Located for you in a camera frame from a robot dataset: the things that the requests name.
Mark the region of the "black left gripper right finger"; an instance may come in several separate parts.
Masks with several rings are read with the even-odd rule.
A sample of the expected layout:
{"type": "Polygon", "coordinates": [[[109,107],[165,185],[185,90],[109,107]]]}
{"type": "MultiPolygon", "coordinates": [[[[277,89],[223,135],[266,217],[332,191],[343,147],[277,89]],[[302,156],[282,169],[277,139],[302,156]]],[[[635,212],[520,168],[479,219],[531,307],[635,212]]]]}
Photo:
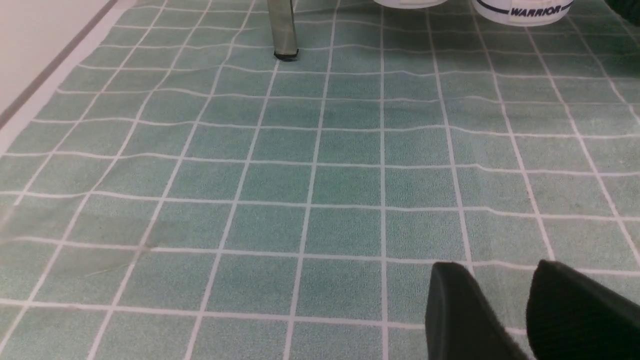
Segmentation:
{"type": "Polygon", "coordinates": [[[540,260],[526,303],[537,360],[637,360],[640,307],[556,260],[540,260]]]}

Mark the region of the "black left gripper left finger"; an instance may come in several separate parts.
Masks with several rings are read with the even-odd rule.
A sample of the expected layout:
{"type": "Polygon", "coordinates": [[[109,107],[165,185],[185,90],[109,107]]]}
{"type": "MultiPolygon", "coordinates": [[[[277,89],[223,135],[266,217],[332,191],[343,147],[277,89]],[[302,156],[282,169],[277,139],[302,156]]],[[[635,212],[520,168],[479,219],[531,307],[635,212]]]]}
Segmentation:
{"type": "Polygon", "coordinates": [[[505,330],[470,271],[436,262],[430,271],[425,310],[430,360],[526,360],[505,330]]]}

